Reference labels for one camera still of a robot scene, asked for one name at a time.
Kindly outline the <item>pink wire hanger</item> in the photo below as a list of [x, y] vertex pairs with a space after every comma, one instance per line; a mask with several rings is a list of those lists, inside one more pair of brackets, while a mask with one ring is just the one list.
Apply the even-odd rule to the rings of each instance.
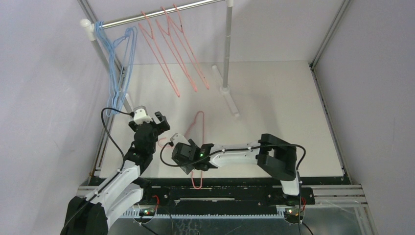
[[[205, 134], [205, 128], [206, 128], [206, 125], [205, 125], [205, 113], [202, 110], [199, 110], [199, 111], [196, 112], [196, 114], [195, 114], [195, 116], [193, 118], [192, 123], [187, 127], [186, 131], [184, 133], [182, 133], [182, 135], [185, 138], [188, 138], [190, 136], [190, 134], [192, 132], [192, 129], [197, 124], [197, 121], [198, 121], [199, 116], [201, 116], [201, 128], [202, 128], [201, 138], [202, 138], [202, 143], [205, 143], [205, 137], [206, 137], [206, 134]], [[195, 190], [200, 190], [200, 189], [202, 189], [202, 186], [203, 186], [203, 173], [202, 173], [201, 170], [200, 170], [200, 177], [199, 177], [199, 179], [200, 179], [200, 183], [199, 183], [198, 186], [196, 186], [195, 185], [195, 182], [194, 182], [194, 171], [191, 170], [191, 172], [190, 172], [190, 180], [191, 180], [192, 188], [195, 189]]]
[[193, 88], [194, 92], [197, 92], [197, 87], [195, 82], [193, 81], [193, 79], [191, 78], [188, 69], [185, 65], [185, 62], [180, 54], [180, 51], [175, 43], [175, 38], [173, 37], [173, 32], [176, 35], [176, 38], [179, 40], [180, 45], [182, 46], [183, 50], [186, 52], [189, 61], [191, 62], [191, 64], [194, 66], [194, 69], [198, 72], [200, 78], [204, 81], [204, 75], [203, 73], [200, 71], [199, 68], [199, 62], [197, 61], [194, 52], [187, 40], [187, 37], [184, 33], [184, 29], [183, 29], [183, 24], [182, 24], [182, 18], [181, 18], [181, 14], [178, 11], [177, 5], [173, 5], [175, 8], [175, 12], [178, 14], [179, 16], [179, 21], [180, 21], [180, 25], [178, 26], [173, 19], [168, 15], [166, 9], [164, 7], [161, 7], [161, 9], [164, 11], [164, 14], [166, 16], [166, 22], [167, 22], [167, 30], [164, 30], [161, 26], [161, 24], [158, 22], [158, 20], [156, 20], [156, 24], [157, 27], [159, 29], [159, 31], [161, 32], [165, 42], [167, 43], [169, 49], [171, 50], [174, 58], [176, 59], [177, 63], [179, 64], [179, 66], [181, 67], [184, 75], [186, 76], [186, 78], [188, 79], [191, 87]]
[[141, 23], [138, 24], [139, 29], [142, 32], [145, 41], [147, 42], [149, 48], [151, 49], [156, 61], [158, 62], [161, 70], [163, 71], [166, 79], [168, 80], [170, 86], [172, 87], [175, 95], [177, 97], [181, 97], [180, 91], [179, 91], [179, 89], [178, 89], [178, 87], [177, 87], [177, 85], [176, 85], [176, 83], [175, 83], [175, 81], [172, 77], [170, 69], [169, 69], [169, 67], [168, 67], [168, 65], [167, 65], [167, 63], [164, 59], [164, 56], [163, 56], [163, 54], [160, 50], [160, 47], [159, 47], [159, 45], [158, 45], [158, 43], [155, 39], [152, 25], [151, 25], [147, 15], [143, 11], [141, 11], [141, 14], [144, 16], [146, 22], [148, 23], [150, 31], [147, 31]]
[[172, 19], [171, 16], [169, 16], [167, 14], [167, 12], [165, 11], [165, 15], [166, 15], [166, 20], [167, 20], [167, 35], [169, 36], [170, 42], [175, 50], [176, 53], [173, 52], [174, 56], [178, 56], [178, 60], [177, 62], [179, 63], [179, 65], [181, 66], [185, 76], [188, 78], [192, 88], [194, 89], [195, 92], [197, 92], [197, 87], [195, 85], [194, 80], [191, 78], [188, 69], [185, 65], [185, 62], [180, 54], [180, 51], [178, 49], [178, 46], [176, 45], [175, 42], [175, 38], [173, 36], [173, 34], [175, 35], [175, 37], [179, 40], [180, 45], [182, 46], [184, 52], [186, 53], [186, 55], [189, 58], [190, 63], [192, 64], [193, 68], [195, 69], [195, 71], [197, 72], [199, 78], [201, 79], [202, 83], [204, 84], [205, 88], [207, 90], [210, 89], [209, 83], [205, 77], [205, 75], [203, 74], [199, 61], [196, 58], [194, 51], [187, 39], [187, 36], [185, 34], [184, 31], [184, 27], [183, 27], [183, 21], [182, 21], [182, 16], [180, 14], [179, 8], [176, 4], [173, 4], [175, 13], [177, 13], [178, 17], [179, 17], [179, 25], [176, 24], [176, 22]]

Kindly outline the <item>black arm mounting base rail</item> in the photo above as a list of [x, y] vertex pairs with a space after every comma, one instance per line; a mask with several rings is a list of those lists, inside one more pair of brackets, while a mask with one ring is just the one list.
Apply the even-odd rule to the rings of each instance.
[[172, 216], [245, 216], [276, 214], [278, 208], [300, 209], [316, 203], [318, 189], [346, 188], [338, 177], [307, 177], [303, 181], [300, 196], [284, 194], [276, 180], [259, 178], [208, 179], [205, 187], [194, 189], [185, 186], [186, 180], [140, 180], [144, 185], [143, 198], [137, 203], [159, 205]]

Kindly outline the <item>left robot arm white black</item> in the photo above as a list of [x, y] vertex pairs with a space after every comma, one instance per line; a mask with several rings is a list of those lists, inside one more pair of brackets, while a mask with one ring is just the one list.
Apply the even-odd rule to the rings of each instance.
[[121, 167], [93, 191], [70, 200], [61, 234], [106, 235], [132, 205], [152, 200], [153, 191], [135, 181], [152, 162], [158, 137], [170, 130], [170, 125], [161, 112], [155, 112], [159, 120], [155, 123], [143, 106], [128, 115], [132, 118], [128, 125], [134, 131], [134, 140], [127, 153], [121, 155]]

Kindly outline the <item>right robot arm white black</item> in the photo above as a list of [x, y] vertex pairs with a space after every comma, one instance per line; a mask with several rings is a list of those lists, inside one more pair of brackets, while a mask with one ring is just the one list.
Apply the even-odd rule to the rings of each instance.
[[262, 134], [257, 141], [222, 145], [207, 143], [198, 146], [182, 134], [174, 134], [168, 143], [173, 147], [171, 159], [186, 174], [193, 170], [208, 171], [230, 165], [256, 165], [282, 185], [283, 199], [290, 204], [302, 198], [296, 169], [297, 146], [271, 134]]

